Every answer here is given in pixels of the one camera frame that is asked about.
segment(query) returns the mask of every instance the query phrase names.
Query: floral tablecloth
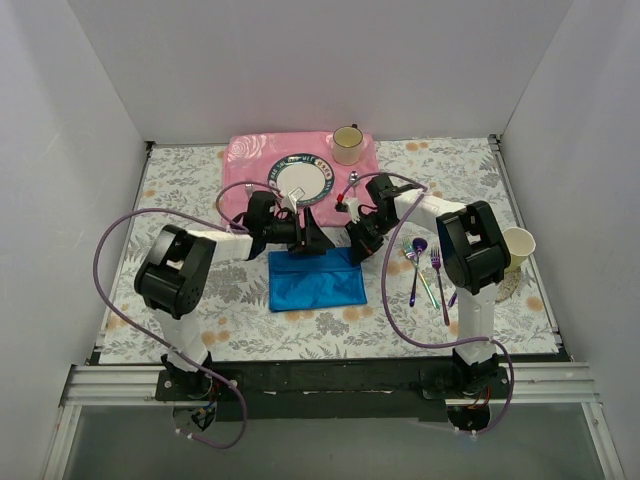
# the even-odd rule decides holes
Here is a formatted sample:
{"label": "floral tablecloth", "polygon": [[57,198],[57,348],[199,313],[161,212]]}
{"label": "floral tablecloth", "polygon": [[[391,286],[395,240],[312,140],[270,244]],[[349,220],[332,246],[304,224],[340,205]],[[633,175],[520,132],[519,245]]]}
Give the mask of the floral tablecloth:
{"label": "floral tablecloth", "polygon": [[[168,207],[218,221],[214,200],[222,184],[224,146],[154,148],[149,159],[139,207]],[[434,195],[470,203],[486,200],[501,228],[515,225],[499,167],[486,139],[424,139],[377,142],[380,168],[429,184]],[[182,219],[147,215],[135,220],[117,283],[116,304],[161,334],[133,279],[160,229],[167,223],[200,229]],[[337,245],[348,245],[343,229],[325,229]],[[407,224],[401,236],[436,235]],[[458,309],[451,325],[434,310],[423,289],[410,308],[413,279],[410,263],[395,245],[389,262],[387,289],[400,327],[420,342],[443,343],[457,335]],[[268,308],[267,255],[250,262],[215,265],[197,307],[202,340],[216,361],[367,358],[448,355],[450,350],[424,350],[402,341],[391,329],[380,295],[383,251],[362,264],[369,303],[360,307],[272,313]],[[435,280],[431,269],[428,277]],[[446,298],[454,291],[443,278]],[[100,363],[157,363],[164,353],[156,342],[129,327],[116,315],[105,325]],[[555,353],[554,335],[528,262],[515,294],[496,306],[496,338],[512,353]]]}

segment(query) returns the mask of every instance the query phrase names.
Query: cup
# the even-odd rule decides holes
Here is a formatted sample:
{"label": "cup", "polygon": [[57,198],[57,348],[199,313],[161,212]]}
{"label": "cup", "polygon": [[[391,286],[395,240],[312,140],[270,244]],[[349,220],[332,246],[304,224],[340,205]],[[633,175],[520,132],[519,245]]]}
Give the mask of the cup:
{"label": "cup", "polygon": [[520,227],[507,228],[502,232],[504,241],[511,254],[511,265],[504,273],[513,272],[536,249],[536,241],[528,230]]}
{"label": "cup", "polygon": [[360,160],[364,135],[355,123],[333,132],[333,159],[340,165],[353,165]]}

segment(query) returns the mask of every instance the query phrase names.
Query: blue cloth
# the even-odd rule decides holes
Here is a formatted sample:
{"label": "blue cloth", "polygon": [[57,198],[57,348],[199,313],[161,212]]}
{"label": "blue cloth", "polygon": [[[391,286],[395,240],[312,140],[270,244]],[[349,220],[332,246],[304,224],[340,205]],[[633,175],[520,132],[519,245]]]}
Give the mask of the blue cloth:
{"label": "blue cloth", "polygon": [[269,252],[269,308],[274,312],[367,303],[360,265],[350,248],[326,255]]}

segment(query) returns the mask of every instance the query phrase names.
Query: robotic arm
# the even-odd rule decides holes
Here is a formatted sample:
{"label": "robotic arm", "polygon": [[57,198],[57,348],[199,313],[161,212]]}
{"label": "robotic arm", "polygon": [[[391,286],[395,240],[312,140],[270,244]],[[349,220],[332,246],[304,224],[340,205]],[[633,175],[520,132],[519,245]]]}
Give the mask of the robotic arm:
{"label": "robotic arm", "polygon": [[[346,230],[354,264],[382,247],[383,235],[398,225],[422,194],[412,185],[394,186],[386,174],[375,176],[366,188],[375,204],[374,211],[363,214],[355,198],[345,200],[341,196],[336,205],[337,210],[351,216]],[[135,279],[136,292],[153,310],[166,340],[194,361],[205,366],[212,363],[192,314],[212,263],[253,259],[267,243],[288,244],[289,251],[298,254],[321,255],[334,248],[311,210],[303,210],[305,226],[301,227],[295,196],[285,199],[289,208],[276,213],[275,194],[254,192],[247,212],[240,216],[247,233],[186,231],[167,225],[143,262]],[[406,220],[438,233],[445,271],[458,292],[458,340],[491,337],[497,283],[510,262],[491,207],[486,202],[464,205],[425,196]],[[495,348],[488,342],[456,347],[453,361],[462,377],[456,384],[465,391],[484,386],[487,377],[498,369]],[[174,352],[164,355],[162,362],[173,380],[192,392],[194,398],[206,393],[209,384],[204,375]]]}

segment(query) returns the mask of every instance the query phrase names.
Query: plate with dark green rim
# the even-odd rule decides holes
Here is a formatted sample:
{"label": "plate with dark green rim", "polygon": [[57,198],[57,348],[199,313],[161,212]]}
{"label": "plate with dark green rim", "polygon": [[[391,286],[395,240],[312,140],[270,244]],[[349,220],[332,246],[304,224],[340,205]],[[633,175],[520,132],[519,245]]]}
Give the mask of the plate with dark green rim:
{"label": "plate with dark green rim", "polygon": [[283,192],[301,188],[304,195],[298,206],[318,203],[329,195],[335,182],[331,165],[317,155],[296,153],[281,158],[273,164],[268,176],[269,185]]}

